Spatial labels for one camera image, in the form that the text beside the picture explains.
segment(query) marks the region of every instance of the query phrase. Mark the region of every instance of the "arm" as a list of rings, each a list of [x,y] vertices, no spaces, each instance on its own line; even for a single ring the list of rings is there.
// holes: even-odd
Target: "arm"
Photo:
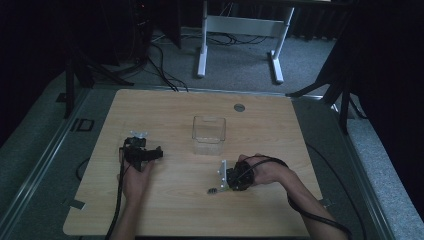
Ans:
[[[252,158],[240,155],[238,161],[246,160],[249,165],[253,165],[265,160],[266,158],[267,157],[260,154],[256,154],[255,157]],[[331,216],[331,214],[305,187],[297,174],[289,168],[275,162],[267,162],[255,167],[253,172],[255,174],[254,185],[278,182],[284,187],[293,202],[295,202],[301,209],[314,215],[335,221],[334,217]],[[302,219],[312,239],[347,239],[346,234],[335,227],[304,217],[303,215]]]
[[[122,152],[119,159],[120,161],[123,159]],[[141,210],[141,202],[149,183],[149,176],[153,165],[154,161],[150,161],[146,164],[143,171],[139,172],[126,161],[124,162],[125,169],[128,168],[124,175],[123,183],[126,202],[124,210],[111,234],[111,240],[134,239]]]

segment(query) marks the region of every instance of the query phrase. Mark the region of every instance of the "white stand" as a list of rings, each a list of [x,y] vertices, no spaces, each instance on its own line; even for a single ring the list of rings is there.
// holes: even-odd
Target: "white stand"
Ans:
[[[283,83],[283,73],[278,57],[280,56],[284,39],[286,38],[287,30],[290,26],[293,11],[294,7],[289,8],[289,12],[284,21],[212,16],[208,15],[208,1],[203,1],[202,47],[200,49],[197,75],[199,77],[204,77],[206,72],[206,57],[208,53],[208,46],[206,45],[207,33],[222,32],[278,38],[277,46],[270,54],[275,80],[277,83]]]

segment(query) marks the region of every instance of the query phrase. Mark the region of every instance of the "wooden table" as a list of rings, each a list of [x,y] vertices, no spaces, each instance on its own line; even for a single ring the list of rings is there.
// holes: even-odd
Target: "wooden table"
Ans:
[[[243,104],[245,111],[235,111],[235,104]],[[196,115],[226,118],[220,156],[194,154],[192,124]],[[321,199],[290,99],[143,90],[117,92],[75,196],[85,207],[70,209],[63,227],[66,234],[106,234],[116,204],[118,148],[131,136],[131,130],[148,131],[146,148],[161,146],[164,151],[151,176],[138,235],[308,235],[300,215],[288,205],[286,192],[277,183],[243,192],[206,193],[219,187],[217,170],[223,159],[228,167],[234,167],[239,154],[262,153],[283,159]]]

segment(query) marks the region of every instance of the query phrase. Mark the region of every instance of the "cable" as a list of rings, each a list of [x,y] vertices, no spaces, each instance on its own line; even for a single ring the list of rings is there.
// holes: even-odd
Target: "cable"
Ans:
[[[223,46],[233,46],[233,45],[242,45],[242,44],[259,44],[262,43],[263,41],[265,41],[265,39],[267,39],[267,37],[253,37],[253,39],[249,40],[249,41],[240,41],[237,39],[236,36],[232,35],[232,34],[228,34],[228,33],[210,33],[209,35],[211,36],[223,36],[223,37],[227,37],[229,39],[228,42],[223,42],[211,37],[208,37],[207,39],[209,41],[214,42],[217,45],[223,45]]]
[[[317,216],[315,214],[306,212],[305,210],[301,209],[288,195],[287,195],[287,201],[289,202],[290,207],[292,207],[295,211],[299,212],[303,216],[310,218],[312,220],[318,221],[318,222],[325,223],[325,224],[330,225],[332,227],[335,227],[335,228],[341,230],[342,232],[344,232],[347,235],[348,239],[352,239],[352,233],[344,225],[342,225],[338,222],[335,222],[333,220],[330,220],[330,219],[320,217],[320,216]]]
[[[232,2],[230,2],[230,3],[227,3],[227,4],[226,4],[225,8],[224,8],[224,9],[222,9],[222,11],[221,11],[221,13],[219,14],[219,16],[224,15],[224,12],[225,12],[225,10],[227,10],[227,8],[228,8],[228,7],[230,7],[230,9],[228,10],[227,17],[228,17],[228,16],[230,16],[231,9],[233,8],[233,3],[232,3]]]
[[[334,176],[337,178],[337,180],[340,183],[340,186],[343,188],[343,190],[346,193],[346,196],[350,202],[350,204],[352,205],[353,210],[355,211],[356,216],[358,217],[358,221],[359,224],[361,225],[361,230],[362,230],[362,238],[365,240],[367,239],[367,233],[365,231],[365,226],[364,226],[364,222],[362,221],[362,218],[359,215],[359,211],[356,208],[356,205],[353,203],[352,197],[348,194],[347,188],[346,186],[343,184],[341,178],[339,177],[339,175],[336,173],[336,171],[334,170],[334,168],[331,166],[331,164],[328,162],[328,160],[312,145],[310,145],[309,143],[305,142],[306,146],[311,148],[315,153],[317,153],[323,160],[324,162],[327,164],[328,168],[333,172]]]
[[[181,81],[181,80],[179,80],[179,79],[177,79],[177,78],[175,78],[175,77],[173,77],[171,74],[169,74],[169,73],[167,73],[164,69],[163,69],[163,59],[164,59],[164,56],[163,56],[163,51],[162,51],[162,49],[159,47],[159,46],[157,46],[157,45],[155,45],[155,44],[151,44],[153,47],[155,47],[155,48],[157,48],[158,50],[159,50],[159,52],[160,52],[160,65],[159,66],[157,66],[154,62],[153,62],[153,60],[149,57],[148,58],[148,60],[149,60],[149,62],[153,65],[153,67],[156,69],[156,71],[158,72],[158,76],[169,86],[169,87],[171,87],[171,89],[173,90],[173,91],[175,91],[175,92],[179,92],[179,89],[178,89],[178,87],[177,86],[175,86],[173,83],[171,83],[170,81],[176,81],[176,82],[179,82],[179,83],[181,83],[182,85],[183,85],[183,87],[186,89],[186,91],[188,92],[188,87],[187,87],[187,85],[183,82],[183,81]]]
[[[82,180],[82,177],[80,176],[79,171],[80,171],[81,167],[84,165],[84,163],[87,163],[89,160],[90,160],[90,158],[87,158],[87,159],[85,159],[84,161],[82,161],[82,162],[78,165],[78,167],[77,167],[77,169],[76,169],[76,171],[75,171],[75,175],[77,176],[78,180],[80,180],[80,181]]]
[[[241,178],[243,175],[245,175],[246,173],[250,172],[251,170],[253,170],[253,168],[257,167],[258,165],[263,164],[263,163],[267,163],[267,162],[276,162],[276,163],[279,163],[279,164],[281,164],[281,165],[283,165],[283,166],[285,166],[285,167],[288,168],[287,164],[283,160],[278,159],[278,158],[273,158],[273,157],[268,157],[268,156],[263,156],[262,155],[262,156],[251,156],[251,157],[248,157],[246,159],[253,158],[253,157],[265,157],[266,159],[253,164],[249,169],[247,169],[245,172],[243,172],[242,174],[240,174],[240,176],[238,176],[237,179]],[[287,201],[288,201],[289,205],[295,211],[299,212],[301,215],[303,215],[303,216],[305,216],[307,218],[313,219],[315,221],[318,221],[318,222],[327,224],[329,226],[335,227],[335,228],[343,231],[348,236],[348,239],[352,239],[352,233],[344,225],[342,225],[340,223],[337,223],[335,221],[332,221],[330,219],[317,216],[315,214],[309,213],[309,212],[301,209],[288,195],[287,195]]]
[[[112,231],[115,228],[115,224],[116,224],[116,221],[117,221],[118,216],[119,216],[119,210],[121,209],[122,185],[123,185],[123,182],[124,182],[124,175],[126,173],[126,171],[124,171],[124,161],[125,161],[125,159],[121,160],[121,166],[120,166],[120,170],[119,170],[119,184],[118,184],[118,195],[117,195],[117,198],[116,198],[115,214],[114,214],[112,222],[109,226],[109,230],[106,234],[105,240],[109,240],[109,238],[112,234]]]

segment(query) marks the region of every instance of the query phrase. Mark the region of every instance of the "hand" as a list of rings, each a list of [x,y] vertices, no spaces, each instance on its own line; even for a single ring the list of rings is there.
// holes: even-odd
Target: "hand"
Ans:
[[[241,154],[238,158],[238,162],[246,161],[250,166],[268,159],[269,157],[264,156],[262,154],[255,154],[253,157],[248,157],[246,155]],[[255,181],[253,185],[259,184],[269,184],[273,182],[282,183],[284,174],[293,173],[287,167],[276,163],[276,162],[266,162],[263,164],[259,164],[255,168],[253,168],[253,173],[255,175]]]
[[[137,171],[123,156],[123,151],[119,151],[119,162],[124,161],[124,181],[123,192],[127,199],[127,204],[140,204],[146,188],[149,184],[150,172],[154,166],[155,161],[149,161],[141,172]]]

